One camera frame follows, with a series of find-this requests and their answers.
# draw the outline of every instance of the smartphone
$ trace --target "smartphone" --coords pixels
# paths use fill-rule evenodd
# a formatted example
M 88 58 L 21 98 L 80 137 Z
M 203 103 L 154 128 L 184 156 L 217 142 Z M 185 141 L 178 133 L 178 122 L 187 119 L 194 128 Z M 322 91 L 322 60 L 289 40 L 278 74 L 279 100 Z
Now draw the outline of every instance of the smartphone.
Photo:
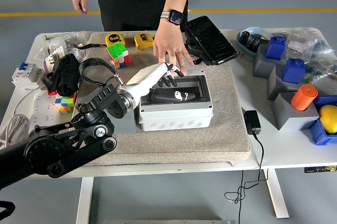
M 185 36 L 188 52 L 206 65 L 219 65 L 239 54 L 207 16 L 186 22 Z

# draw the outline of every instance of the yellow floor line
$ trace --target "yellow floor line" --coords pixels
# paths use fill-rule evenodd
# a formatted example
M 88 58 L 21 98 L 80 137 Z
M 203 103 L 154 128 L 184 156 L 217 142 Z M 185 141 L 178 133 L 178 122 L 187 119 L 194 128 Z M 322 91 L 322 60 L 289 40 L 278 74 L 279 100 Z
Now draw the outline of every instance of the yellow floor line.
M 100 15 L 100 11 L 89 11 L 88 15 Z M 35 16 L 69 16 L 79 15 L 78 12 L 14 12 L 0 13 L 0 17 L 35 17 Z
M 189 13 L 271 13 L 271 12 L 337 12 L 337 8 L 246 8 L 246 9 L 190 9 Z M 89 11 L 88 15 L 100 15 L 100 11 Z M 0 17 L 69 16 L 78 12 L 13 12 L 0 13 Z
M 337 12 L 337 8 L 190 9 L 189 13 Z

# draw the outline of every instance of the tape measure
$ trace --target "tape measure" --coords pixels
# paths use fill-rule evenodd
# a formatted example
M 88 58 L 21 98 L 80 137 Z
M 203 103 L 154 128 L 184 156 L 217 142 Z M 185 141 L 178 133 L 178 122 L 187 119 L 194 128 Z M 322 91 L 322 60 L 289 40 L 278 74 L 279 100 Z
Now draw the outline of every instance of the tape measure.
M 153 38 L 149 33 L 139 33 L 135 36 L 135 45 L 138 50 L 153 46 Z
M 123 46 L 126 47 L 125 39 L 124 39 L 123 35 L 120 34 L 120 33 L 109 33 L 105 37 L 106 46 L 112 46 L 114 44 L 117 44 L 118 42 L 121 42 L 123 44 Z

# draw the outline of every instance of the robotic arm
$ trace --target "robotic arm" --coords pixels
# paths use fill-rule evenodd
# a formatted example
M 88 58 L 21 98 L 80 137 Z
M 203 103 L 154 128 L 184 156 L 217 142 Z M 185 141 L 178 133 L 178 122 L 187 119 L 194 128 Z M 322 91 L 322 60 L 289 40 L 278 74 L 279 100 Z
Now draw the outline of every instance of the robotic arm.
M 78 114 L 70 122 L 37 125 L 28 139 L 0 150 L 0 190 L 33 173 L 61 177 L 114 150 L 114 125 L 103 110 L 122 118 L 156 83 L 176 86 L 171 71 L 183 76 L 173 64 L 158 63 L 140 70 L 117 90 L 112 84 L 100 87 L 76 106 Z

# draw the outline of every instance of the person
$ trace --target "person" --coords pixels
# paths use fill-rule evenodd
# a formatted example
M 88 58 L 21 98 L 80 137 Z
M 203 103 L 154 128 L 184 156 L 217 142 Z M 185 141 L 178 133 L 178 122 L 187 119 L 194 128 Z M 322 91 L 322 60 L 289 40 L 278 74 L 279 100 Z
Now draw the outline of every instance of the person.
M 72 0 L 80 14 L 87 14 L 87 0 Z M 187 0 L 98 0 L 104 31 L 144 31 L 157 30 L 153 54 L 159 62 L 178 62 L 186 74 L 185 59 L 190 65 L 193 60 L 185 48 L 182 31 L 187 21 Z M 171 10 L 183 13 L 181 26 L 161 18 L 162 12 Z

